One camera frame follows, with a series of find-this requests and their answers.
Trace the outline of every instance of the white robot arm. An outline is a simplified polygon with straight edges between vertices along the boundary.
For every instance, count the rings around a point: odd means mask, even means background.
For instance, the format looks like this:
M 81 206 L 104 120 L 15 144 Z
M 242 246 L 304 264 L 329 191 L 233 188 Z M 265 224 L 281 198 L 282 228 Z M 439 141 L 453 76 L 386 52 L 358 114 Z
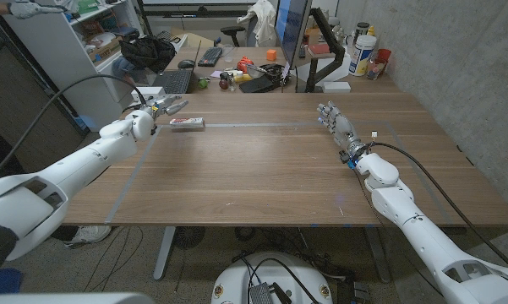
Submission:
M 62 223 L 72 197 L 108 166 L 137 152 L 161 114 L 172 115 L 188 104 L 180 96 L 148 100 L 125 119 L 100 130 L 101 138 L 42 171 L 0 178 L 0 265 L 45 241 Z
M 508 268 L 463 252 L 414 203 L 398 170 L 361 143 L 353 125 L 337 107 L 319 105 L 320 121 L 344 150 L 341 160 L 369 175 L 364 184 L 376 210 L 395 223 L 426 264 L 448 303 L 508 303 Z

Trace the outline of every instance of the person's hand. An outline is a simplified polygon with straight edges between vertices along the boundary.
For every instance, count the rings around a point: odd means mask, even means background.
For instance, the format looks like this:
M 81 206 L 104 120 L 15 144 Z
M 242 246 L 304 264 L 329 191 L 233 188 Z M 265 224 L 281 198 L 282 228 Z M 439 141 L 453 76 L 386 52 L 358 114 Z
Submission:
M 17 19 L 28 19 L 37 14 L 56 14 L 67 11 L 62 5 L 40 5 L 34 0 L 8 3 L 8 10 Z

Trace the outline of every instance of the white sneaker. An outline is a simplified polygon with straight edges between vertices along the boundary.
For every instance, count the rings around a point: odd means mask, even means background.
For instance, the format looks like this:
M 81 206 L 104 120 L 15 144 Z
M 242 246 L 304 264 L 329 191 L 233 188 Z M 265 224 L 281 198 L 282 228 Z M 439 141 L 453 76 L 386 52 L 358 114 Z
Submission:
M 84 244 L 91 244 L 103 241 L 111 232 L 111 226 L 80 226 L 74 238 L 69 242 L 64 242 L 67 248 L 75 249 Z

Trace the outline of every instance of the red cup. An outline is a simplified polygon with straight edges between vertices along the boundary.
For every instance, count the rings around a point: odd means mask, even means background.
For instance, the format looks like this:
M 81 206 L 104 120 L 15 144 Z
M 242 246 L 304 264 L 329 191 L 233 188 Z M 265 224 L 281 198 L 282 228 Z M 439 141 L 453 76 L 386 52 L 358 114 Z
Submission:
M 391 56 L 391 51 L 389 51 L 387 49 L 379 49 L 378 50 L 378 56 L 377 56 L 378 59 L 383 59 L 386 62 L 389 62 L 389 57 L 390 56 Z M 381 70 L 380 76 L 383 75 L 383 73 L 385 72 L 385 68 L 387 68 L 387 64 Z

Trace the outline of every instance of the wooden table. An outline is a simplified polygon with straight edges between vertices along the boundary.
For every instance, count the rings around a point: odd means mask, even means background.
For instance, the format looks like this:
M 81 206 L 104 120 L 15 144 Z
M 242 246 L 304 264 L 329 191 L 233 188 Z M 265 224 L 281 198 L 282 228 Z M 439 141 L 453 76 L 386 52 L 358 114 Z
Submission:
M 207 47 L 201 47 L 199 49 L 199 55 L 197 61 L 201 59 Z M 266 59 L 266 53 L 269 49 L 276 49 L 276 61 L 268 61 Z M 167 70 L 178 69 L 178 63 L 184 59 L 195 59 L 195 54 L 197 53 L 197 47 L 182 47 L 177 55 L 171 60 L 169 65 L 167 66 Z M 206 77 L 210 76 L 215 70 L 222 71 L 225 68 L 233 68 L 237 67 L 237 62 L 243 57 L 246 56 L 251 59 L 255 65 L 260 66 L 267 63 L 279 63 L 281 65 L 286 65 L 286 59 L 284 58 L 283 52 L 280 47 L 239 47 L 233 51 L 233 60 L 232 62 L 225 62 L 223 58 L 220 58 L 216 63 L 215 67 L 195 67 L 194 73 L 196 77 Z M 309 53 L 307 53 L 306 58 L 298 61 L 298 66 L 301 66 L 305 63 L 310 62 Z M 237 88 L 234 92 L 230 90 L 222 90 L 218 85 L 220 80 L 217 78 L 213 78 L 210 82 L 209 86 L 206 89 L 201 89 L 197 86 L 193 87 L 193 91 L 191 93 L 194 94 L 214 94 L 214 93 L 225 93 L 225 94 L 242 94 L 243 92 Z M 298 80 L 299 84 L 304 84 L 302 80 Z M 339 81 L 347 81 L 352 88 L 352 93 L 399 93 L 400 90 L 396 85 L 392 82 L 392 80 L 387 76 L 383 75 L 376 79 L 375 81 L 368 80 L 366 77 L 355 77 L 352 75 L 348 75 Z M 291 81 L 284 88 L 284 92 L 286 93 L 294 93 L 295 92 L 295 83 L 297 82 L 297 78 L 295 77 L 295 73 L 292 72 Z M 281 93 L 281 88 L 276 90 L 272 90 L 271 93 Z
M 508 205 L 409 94 L 195 94 L 177 117 L 204 117 L 202 131 L 139 143 L 77 195 L 64 223 L 87 225 L 379 225 L 339 148 L 316 124 L 317 105 L 334 103 L 363 141 L 406 149 L 477 226 L 508 227 Z M 160 117 L 166 126 L 170 117 Z M 463 226 L 408 159 L 384 147 L 419 208 L 442 226 Z

